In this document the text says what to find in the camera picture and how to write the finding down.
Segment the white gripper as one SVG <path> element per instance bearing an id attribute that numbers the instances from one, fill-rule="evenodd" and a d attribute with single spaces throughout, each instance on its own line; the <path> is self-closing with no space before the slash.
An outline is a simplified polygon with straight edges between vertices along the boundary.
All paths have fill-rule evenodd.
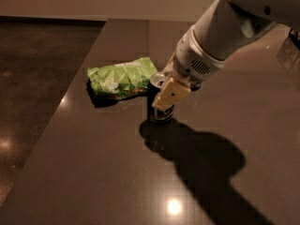
<path id="1" fill-rule="evenodd" d="M 204 82 L 222 69 L 225 62 L 209 55 L 199 45 L 192 25 L 178 41 L 174 54 L 170 57 L 162 73 L 165 77 L 173 77 L 174 69 L 195 81 Z M 154 109 L 165 112 L 190 93 L 187 84 L 168 78 L 152 102 Z"/>

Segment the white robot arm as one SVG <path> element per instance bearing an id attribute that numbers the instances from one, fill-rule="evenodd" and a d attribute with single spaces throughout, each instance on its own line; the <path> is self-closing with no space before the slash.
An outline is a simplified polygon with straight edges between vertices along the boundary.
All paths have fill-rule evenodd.
<path id="1" fill-rule="evenodd" d="M 215 0 L 178 41 L 152 107 L 168 110 L 279 23 L 300 28 L 300 0 Z"/>

